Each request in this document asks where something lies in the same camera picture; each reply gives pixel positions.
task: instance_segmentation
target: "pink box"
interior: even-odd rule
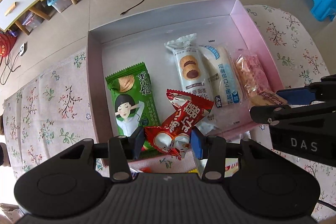
[[[103,129],[111,132],[111,128],[116,134],[118,132],[104,77],[142,61],[151,77],[160,121],[174,112],[166,98],[166,90],[181,90],[181,86],[174,57],[164,43],[191,33],[197,33],[199,45],[227,48],[233,60],[238,57],[237,49],[249,49],[258,55],[272,90],[283,89],[268,47],[239,0],[201,0],[149,10],[89,32],[88,85],[90,97],[95,97],[91,105],[98,134]],[[257,125],[251,120],[247,101],[220,109],[214,106],[214,110],[220,112],[217,122],[223,128],[215,133],[226,139]],[[232,123],[233,119],[239,119],[239,123]]]

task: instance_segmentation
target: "tile floor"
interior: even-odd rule
[[[12,95],[48,66],[85,47],[85,38],[88,30],[120,18],[121,12],[140,1],[80,0],[77,5],[71,5],[63,13],[54,13],[50,21],[44,21],[29,36],[21,34],[14,46],[12,55],[16,55],[20,45],[24,42],[28,42],[27,52],[16,60],[15,67],[17,65],[21,65],[21,67],[10,75],[6,85],[0,87],[0,102],[2,103],[4,99]],[[145,0],[126,15],[187,1],[194,0]],[[310,13],[312,0],[240,1],[243,5],[263,4],[292,13],[302,22],[312,36],[330,73],[336,73],[336,59],[333,58],[336,53],[336,43],[333,41],[336,36],[336,21],[317,21]],[[1,202],[13,202],[13,196],[8,196],[8,200],[1,200]]]

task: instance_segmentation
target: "white drawer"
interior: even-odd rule
[[[6,30],[11,23],[35,1],[36,0],[2,0],[0,2],[0,28]],[[5,12],[14,2],[16,3],[16,7],[5,16]]]

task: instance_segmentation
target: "clear plastic container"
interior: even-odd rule
[[[71,4],[71,0],[47,0],[48,6],[52,6],[59,13],[63,12],[66,8],[68,8]]]
[[[37,26],[40,26],[43,22],[43,18],[35,15],[33,12],[29,12],[28,16],[26,16],[22,25],[35,29]]]

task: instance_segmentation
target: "pink snack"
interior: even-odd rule
[[[248,97],[271,90],[263,67],[256,55],[241,55],[236,61],[236,67]]]

